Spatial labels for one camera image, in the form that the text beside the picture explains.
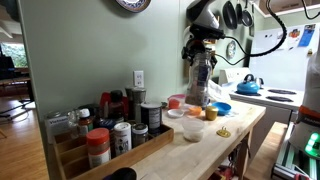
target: white bowl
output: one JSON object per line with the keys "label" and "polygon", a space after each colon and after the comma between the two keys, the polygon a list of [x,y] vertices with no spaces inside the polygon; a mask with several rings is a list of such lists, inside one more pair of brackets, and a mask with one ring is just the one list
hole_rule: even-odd
{"label": "white bowl", "polygon": [[179,117],[182,117],[183,114],[184,114],[184,112],[180,109],[170,109],[168,111],[168,115],[171,118],[179,118]]}

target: spice jar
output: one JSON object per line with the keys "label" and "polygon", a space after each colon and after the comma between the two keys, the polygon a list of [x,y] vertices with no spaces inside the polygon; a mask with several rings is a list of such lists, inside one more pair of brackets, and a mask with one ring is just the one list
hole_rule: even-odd
{"label": "spice jar", "polygon": [[79,144],[86,143],[86,135],[93,129],[92,119],[88,109],[80,110],[80,119],[78,121]]}
{"label": "spice jar", "polygon": [[97,128],[87,134],[90,168],[97,167],[111,159],[109,142],[109,131],[106,128]]}
{"label": "spice jar", "polygon": [[127,122],[121,122],[116,124],[113,130],[116,155],[119,156],[131,150],[131,125]]}
{"label": "spice jar", "polygon": [[148,141],[148,126],[138,123],[132,126],[132,146],[137,147]]}
{"label": "spice jar", "polygon": [[218,108],[214,107],[214,106],[207,106],[206,107],[206,119],[213,121],[217,118],[218,115]]}

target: butcher block countertop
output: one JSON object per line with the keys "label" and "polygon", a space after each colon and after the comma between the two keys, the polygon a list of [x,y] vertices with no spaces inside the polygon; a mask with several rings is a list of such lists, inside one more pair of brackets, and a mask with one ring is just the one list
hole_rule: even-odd
{"label": "butcher block countertop", "polygon": [[[183,137],[183,118],[204,118],[183,116],[178,119],[168,117],[163,111],[162,120],[174,129],[174,139],[160,150],[139,161],[132,168],[137,172],[137,179],[208,179],[232,150],[244,138],[250,142],[250,131],[264,115],[266,108],[252,104],[229,101],[232,106],[231,116],[218,116],[214,121],[205,121],[204,137],[200,142],[188,142]],[[217,135],[217,131],[226,127],[231,132],[229,138]],[[247,149],[240,150],[237,163],[239,179],[246,170]]]}

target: black cap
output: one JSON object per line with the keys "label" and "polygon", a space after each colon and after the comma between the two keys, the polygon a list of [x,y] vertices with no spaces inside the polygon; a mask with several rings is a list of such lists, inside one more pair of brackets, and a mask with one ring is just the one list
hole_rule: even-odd
{"label": "black cap", "polygon": [[121,90],[113,90],[110,93],[112,102],[120,102],[122,101],[122,91]]}

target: blue bowl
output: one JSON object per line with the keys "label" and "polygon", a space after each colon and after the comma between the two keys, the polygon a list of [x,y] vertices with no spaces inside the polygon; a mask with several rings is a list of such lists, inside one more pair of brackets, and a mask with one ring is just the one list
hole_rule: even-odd
{"label": "blue bowl", "polygon": [[228,114],[231,110],[231,106],[227,103],[223,103],[223,102],[215,102],[212,103],[212,106],[218,108],[218,115],[219,116],[224,116],[226,114]]}

